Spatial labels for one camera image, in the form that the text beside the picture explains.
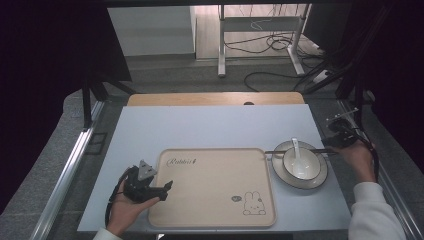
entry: wooden tray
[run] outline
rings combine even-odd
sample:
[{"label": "wooden tray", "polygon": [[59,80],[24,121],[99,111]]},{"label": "wooden tray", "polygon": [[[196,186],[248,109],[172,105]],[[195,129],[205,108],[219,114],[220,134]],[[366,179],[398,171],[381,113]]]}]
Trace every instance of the wooden tray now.
[{"label": "wooden tray", "polygon": [[156,186],[174,183],[149,210],[156,227],[267,227],[276,220],[260,149],[169,149],[157,170]]}]

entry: black cable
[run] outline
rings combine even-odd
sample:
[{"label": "black cable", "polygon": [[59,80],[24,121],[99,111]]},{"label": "black cable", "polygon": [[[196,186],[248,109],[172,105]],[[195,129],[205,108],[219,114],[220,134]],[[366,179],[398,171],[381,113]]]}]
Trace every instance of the black cable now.
[{"label": "black cable", "polygon": [[313,79],[311,79],[311,80],[307,81],[307,83],[303,86],[303,91],[305,91],[305,89],[306,89],[309,85],[311,85],[313,82],[314,82],[314,80],[313,80]]},{"label": "black cable", "polygon": [[112,209],[113,201],[115,201],[116,195],[123,193],[123,192],[119,192],[118,193],[119,186],[121,185],[122,181],[124,181],[125,178],[128,176],[129,171],[130,171],[130,168],[128,168],[127,170],[125,170],[125,172],[119,178],[118,184],[113,189],[112,195],[110,195],[110,197],[109,197],[109,202],[107,204],[106,212],[105,212],[105,226],[106,227],[109,224],[110,210]]},{"label": "black cable", "polygon": [[354,135],[357,139],[359,139],[361,142],[363,142],[365,144],[365,146],[367,147],[367,149],[370,151],[373,159],[374,159],[374,175],[375,175],[375,181],[378,183],[378,173],[380,171],[380,159],[378,157],[377,154],[377,150],[375,150],[375,148],[372,146],[371,142],[368,141],[367,139],[365,139],[364,137],[362,137],[361,135],[359,135],[357,132],[353,131],[352,129],[346,127],[346,126],[341,126],[341,128],[343,130],[345,130],[346,132],[349,132],[350,134]]},{"label": "black cable", "polygon": [[304,61],[305,59],[323,59],[323,58],[321,58],[321,57],[301,57],[300,58],[300,62],[302,63],[302,65],[304,65],[307,68],[315,68],[317,65],[315,65],[315,66],[308,65],[308,64],[305,63],[305,61]]},{"label": "black cable", "polygon": [[280,10],[278,10],[278,16],[281,15],[281,9],[283,8],[283,4],[280,4]]},{"label": "black cable", "polygon": [[[275,43],[281,43],[281,42],[287,42],[288,44],[291,43],[291,40],[289,40],[289,38],[286,38],[284,36],[282,36],[282,38],[281,39],[278,39],[278,40],[275,40],[274,39],[274,37],[277,37],[277,36],[280,36],[280,35],[283,35],[283,34],[287,34],[287,33],[271,34],[271,35],[267,35],[267,36],[263,36],[263,37],[252,38],[252,39],[248,39],[248,40],[231,42],[231,43],[227,43],[227,42],[224,41],[224,45],[227,48],[229,48],[229,49],[238,50],[238,51],[247,52],[247,53],[256,53],[256,54],[266,52],[266,51],[268,51],[271,48],[273,50],[280,51],[280,50],[286,49],[288,47],[288,45],[285,45],[285,47],[283,47],[283,48],[276,48],[276,47],[274,47],[274,44]],[[260,40],[260,39],[264,39],[264,38],[266,38],[266,43],[267,43],[268,47],[266,49],[264,49],[264,50],[257,51],[257,52],[255,52],[255,51],[249,51],[249,50],[242,49],[242,48],[236,48],[236,47],[230,47],[229,46],[229,45],[232,45],[232,44],[246,43],[246,42],[256,41],[256,40]]]},{"label": "black cable", "polygon": [[301,78],[298,76],[289,76],[289,75],[284,75],[284,74],[279,74],[279,73],[271,73],[271,72],[253,72],[253,73],[249,73],[247,74],[244,79],[243,79],[243,83],[244,85],[249,88],[250,90],[254,91],[254,92],[259,92],[258,90],[256,90],[255,88],[251,87],[248,83],[247,83],[247,78],[255,75],[255,74],[266,74],[266,75],[272,75],[272,76],[278,76],[278,77],[287,77],[287,78]]},{"label": "black cable", "polygon": [[314,67],[312,70],[308,72],[303,78],[293,87],[292,91],[296,91],[296,88],[299,87],[301,84],[306,82],[310,76],[317,74],[318,72],[323,71],[328,66],[328,61],[324,59],[321,63],[319,63],[316,67]]},{"label": "black cable", "polygon": [[338,79],[340,79],[342,76],[344,76],[350,69],[352,68],[352,63],[349,63],[348,65],[346,65],[345,67],[343,67],[342,69],[333,72],[331,75],[327,76],[324,80],[322,80],[321,82],[315,84],[314,86],[308,88],[308,89],[304,89],[302,94],[311,94],[315,91],[317,91],[318,89],[321,89],[322,87],[328,85],[331,82],[334,82]]},{"label": "black cable", "polygon": [[307,53],[305,50],[303,50],[299,45],[297,45],[297,53],[300,55],[300,56],[303,56],[303,57],[317,57],[317,58],[325,58],[325,55],[323,55],[323,54],[318,54],[318,55],[316,55],[316,54],[310,54],[310,53]]},{"label": "black cable", "polygon": [[297,15],[297,10],[299,10],[299,4],[296,5],[296,12],[294,13],[294,15]]}]

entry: hand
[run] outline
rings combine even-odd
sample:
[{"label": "hand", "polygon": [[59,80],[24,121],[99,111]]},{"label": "hand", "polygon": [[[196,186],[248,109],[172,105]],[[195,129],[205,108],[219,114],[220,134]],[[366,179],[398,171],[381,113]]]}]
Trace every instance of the hand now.
[{"label": "hand", "polygon": [[347,164],[353,168],[358,182],[376,182],[372,165],[373,157],[364,143],[357,140],[347,148],[333,148],[333,150],[340,153]]},{"label": "hand", "polygon": [[124,183],[125,181],[122,181],[121,185],[119,185],[118,193],[120,194],[116,195],[110,213],[109,224],[106,226],[106,229],[115,236],[120,236],[131,226],[142,211],[160,201],[160,199],[156,197],[144,203],[135,204],[122,193],[124,190]]}]

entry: white sleeve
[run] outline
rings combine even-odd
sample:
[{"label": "white sleeve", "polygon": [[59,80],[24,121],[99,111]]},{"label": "white sleeve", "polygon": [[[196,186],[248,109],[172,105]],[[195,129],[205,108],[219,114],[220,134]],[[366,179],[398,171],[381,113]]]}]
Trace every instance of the white sleeve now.
[{"label": "white sleeve", "polygon": [[356,203],[352,206],[349,240],[406,239],[393,208],[384,199],[380,185],[373,182],[359,183],[353,192]]},{"label": "white sleeve", "polygon": [[122,239],[113,235],[108,230],[104,228],[100,228],[100,230],[97,232],[93,240],[122,240]]}]

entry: cable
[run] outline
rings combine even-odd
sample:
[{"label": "cable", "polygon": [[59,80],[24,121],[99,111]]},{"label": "cable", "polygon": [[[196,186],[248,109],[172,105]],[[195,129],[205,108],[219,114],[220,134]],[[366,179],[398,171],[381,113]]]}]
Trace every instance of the cable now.
[{"label": "cable", "polygon": [[[270,19],[259,20],[259,21],[251,21],[250,27],[253,28],[253,29],[255,29],[255,30],[262,31],[263,29],[262,29],[262,27],[258,23],[272,21],[273,17],[275,17],[275,9],[276,9],[276,4],[273,4],[273,7],[272,7],[271,11],[269,11],[268,14],[267,14],[267,16],[269,16],[269,14],[271,12],[274,12],[272,14],[271,18]],[[253,5],[251,5],[251,8],[250,8],[250,15],[249,15],[250,18],[252,17],[252,11],[253,11]]]},{"label": "cable", "polygon": [[118,180],[118,184],[116,184],[115,188],[113,189],[112,194],[109,197],[109,202],[106,206],[106,212],[105,212],[105,226],[109,224],[109,217],[110,217],[110,210],[112,209],[113,202],[115,201],[116,195],[121,194],[122,192],[118,192],[119,186],[121,185],[122,181],[127,178],[128,173],[130,172],[130,168],[125,170],[125,172],[122,174],[122,176]]},{"label": "cable", "polygon": [[315,66],[312,70],[308,72],[303,78],[293,87],[292,91],[296,91],[296,88],[300,86],[300,84],[306,82],[310,76],[315,75],[321,71],[323,71],[325,68],[327,68],[329,62],[324,59],[324,61],[320,62],[317,66]]},{"label": "cable", "polygon": [[365,144],[365,146],[368,148],[368,150],[370,151],[373,159],[374,159],[374,175],[375,175],[375,181],[378,183],[378,173],[380,170],[380,159],[378,157],[377,154],[377,150],[375,150],[375,148],[372,146],[371,142],[369,142],[367,139],[365,139],[364,137],[362,137],[361,135],[359,135],[356,131],[353,131],[352,129],[346,127],[346,126],[341,126],[343,130],[349,132],[350,134],[354,135],[356,138],[358,138],[361,142],[363,142]]},{"label": "cable", "polygon": [[252,41],[256,41],[256,40],[260,40],[260,39],[264,39],[264,38],[269,38],[269,37],[272,37],[272,36],[276,36],[276,37],[278,37],[278,36],[283,35],[283,34],[289,34],[289,33],[269,34],[269,35],[262,36],[262,37],[251,38],[251,39],[242,40],[242,41],[237,41],[237,42],[229,42],[229,43],[227,43],[227,44],[228,44],[228,45],[231,45],[231,44],[237,44],[237,43],[252,42]]},{"label": "cable", "polygon": [[[249,39],[249,40],[243,40],[243,41],[238,41],[238,42],[232,42],[232,43],[226,43],[226,42],[224,42],[224,45],[225,45],[226,47],[228,47],[229,49],[238,50],[238,51],[247,52],[247,53],[256,53],[256,54],[259,54],[259,53],[266,52],[267,50],[269,50],[269,49],[271,49],[271,48],[272,48],[273,50],[275,50],[275,51],[284,50],[284,49],[286,49],[286,48],[288,47],[288,45],[291,43],[291,42],[288,40],[288,38],[285,38],[285,37],[282,37],[282,38],[281,38],[281,39],[279,39],[279,40],[273,40],[271,43],[269,43],[269,40],[270,40],[270,39],[273,39],[274,37],[276,37],[276,35],[268,35],[268,36],[264,36],[264,37],[259,37],[259,38]],[[245,43],[245,42],[255,41],[255,40],[259,40],[259,39],[263,39],[263,38],[267,38],[267,39],[266,39],[266,43],[267,43],[268,47],[267,47],[267,48],[265,48],[264,50],[261,50],[261,51],[249,51],[249,50],[246,50],[246,49],[236,48],[236,47],[230,47],[230,46],[229,46],[229,45],[231,45],[231,44],[236,44],[236,43]],[[276,47],[274,47],[274,44],[276,44],[276,43],[281,43],[281,42],[287,42],[288,44],[287,44],[287,45],[285,45],[285,46],[284,46],[284,47],[282,47],[282,48],[276,48]]]},{"label": "cable", "polygon": [[305,59],[324,59],[322,57],[300,57],[300,62],[302,63],[302,65],[304,65],[307,68],[315,68],[316,66],[310,66],[308,64],[305,63]]},{"label": "cable", "polygon": [[349,70],[352,69],[352,66],[353,66],[353,63],[349,63],[348,65],[344,66],[342,69],[333,72],[331,75],[327,76],[324,80],[318,82],[314,86],[312,86],[312,87],[310,87],[308,89],[304,89],[304,91],[302,92],[302,94],[313,93],[313,92],[317,91],[318,89],[321,89],[322,87],[328,85],[329,83],[334,82],[334,81],[340,79],[347,72],[349,72]]},{"label": "cable", "polygon": [[305,50],[303,50],[299,45],[297,46],[297,53],[299,54],[299,55],[303,55],[303,56],[308,56],[308,57],[321,57],[321,58],[324,58],[325,57],[325,55],[323,55],[323,54],[318,54],[318,55],[316,55],[316,54],[310,54],[310,53],[307,53]]},{"label": "cable", "polygon": [[278,77],[287,77],[287,78],[300,78],[298,76],[289,76],[289,75],[284,75],[284,74],[279,74],[279,73],[271,73],[271,72],[253,72],[253,73],[249,73],[247,74],[244,79],[243,79],[243,83],[244,85],[249,88],[250,90],[254,91],[254,92],[259,92],[258,90],[256,90],[255,88],[251,87],[248,83],[247,83],[247,78],[255,75],[255,74],[267,74],[267,75],[272,75],[272,76],[278,76]]}]

